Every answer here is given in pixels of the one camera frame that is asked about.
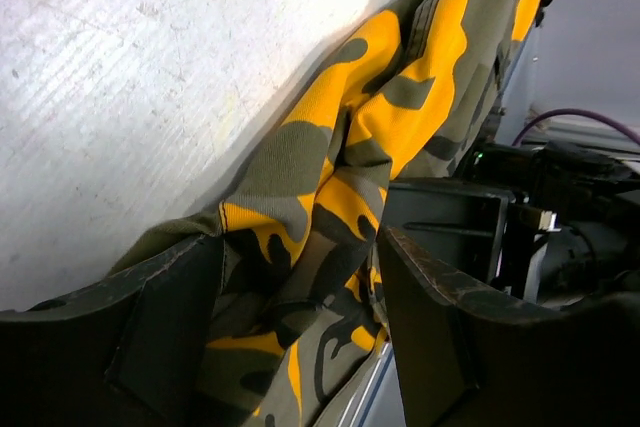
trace camouflage fabric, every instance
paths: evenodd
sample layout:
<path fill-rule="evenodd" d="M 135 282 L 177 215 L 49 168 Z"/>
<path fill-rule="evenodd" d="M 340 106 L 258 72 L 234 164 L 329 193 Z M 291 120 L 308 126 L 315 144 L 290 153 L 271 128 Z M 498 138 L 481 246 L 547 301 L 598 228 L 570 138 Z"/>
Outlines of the camouflage fabric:
<path fill-rule="evenodd" d="M 539 2 L 405 0 L 374 15 L 217 210 L 151 229 L 114 267 L 224 236 L 196 424 L 336 425 L 388 340 L 372 247 L 389 182 L 455 168 Z"/>

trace garment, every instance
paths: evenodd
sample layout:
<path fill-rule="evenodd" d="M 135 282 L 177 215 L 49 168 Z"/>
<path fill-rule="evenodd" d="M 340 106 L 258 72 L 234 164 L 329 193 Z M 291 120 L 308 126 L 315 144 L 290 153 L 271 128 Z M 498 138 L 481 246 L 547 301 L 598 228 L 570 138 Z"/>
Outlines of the garment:
<path fill-rule="evenodd" d="M 450 174 L 540 0 L 402 0 L 334 53 L 213 211 L 145 233 L 114 271 L 224 236 L 193 421 L 333 426 L 388 340 L 374 246 L 389 182 Z"/>

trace cable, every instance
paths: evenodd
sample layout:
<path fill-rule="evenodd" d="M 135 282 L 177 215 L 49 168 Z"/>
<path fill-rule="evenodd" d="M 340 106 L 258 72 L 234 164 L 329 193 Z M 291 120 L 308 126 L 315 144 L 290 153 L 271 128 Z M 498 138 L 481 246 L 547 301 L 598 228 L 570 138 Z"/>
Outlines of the cable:
<path fill-rule="evenodd" d="M 598 114 L 597 112 L 590 112 L 588 110 L 582 110 L 582 109 L 556 109 L 556 110 L 550 110 L 549 112 L 545 112 L 544 114 L 539 115 L 538 117 L 533 119 L 531 122 L 529 122 L 527 125 L 525 125 L 524 129 L 520 131 L 520 133 L 518 134 L 518 136 L 516 137 L 516 139 L 513 141 L 511 145 L 513 147 L 518 146 L 522 141 L 522 139 L 524 138 L 524 136 L 527 134 L 527 132 L 529 132 L 529 130 L 531 130 L 534 126 L 536 126 L 543 120 L 547 120 L 551 117 L 557 117 L 559 115 L 577 115 L 578 117 L 586 117 L 587 119 L 597 120 L 598 122 L 606 124 L 612 129 L 617 130 L 622 135 L 626 136 L 627 138 L 635 142 L 638 146 L 640 146 L 640 135 L 635 133 L 626 125 L 621 124 L 620 122 L 613 120 L 607 117 L 606 115 L 602 115 L 602 114 Z"/>

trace camouflage clothing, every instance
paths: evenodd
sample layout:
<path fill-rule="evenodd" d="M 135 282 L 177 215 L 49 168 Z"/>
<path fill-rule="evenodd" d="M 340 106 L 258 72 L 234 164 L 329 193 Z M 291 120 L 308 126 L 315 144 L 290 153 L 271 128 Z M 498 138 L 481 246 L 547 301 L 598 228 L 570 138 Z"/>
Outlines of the camouflage clothing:
<path fill-rule="evenodd" d="M 540 3 L 418 1 L 347 40 L 216 211 L 151 229 L 114 268 L 224 236 L 197 424 L 336 425 L 387 340 L 368 255 L 389 182 L 453 171 Z"/>

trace cloth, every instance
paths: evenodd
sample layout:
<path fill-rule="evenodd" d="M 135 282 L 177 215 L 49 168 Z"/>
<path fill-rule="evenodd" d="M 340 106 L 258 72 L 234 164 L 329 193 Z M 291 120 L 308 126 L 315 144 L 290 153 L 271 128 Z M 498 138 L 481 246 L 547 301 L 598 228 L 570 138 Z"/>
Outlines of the cloth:
<path fill-rule="evenodd" d="M 367 20 L 217 209 L 145 233 L 113 271 L 223 236 L 197 425 L 334 426 L 388 340 L 372 252 L 389 182 L 469 148 L 540 0 L 402 0 Z"/>

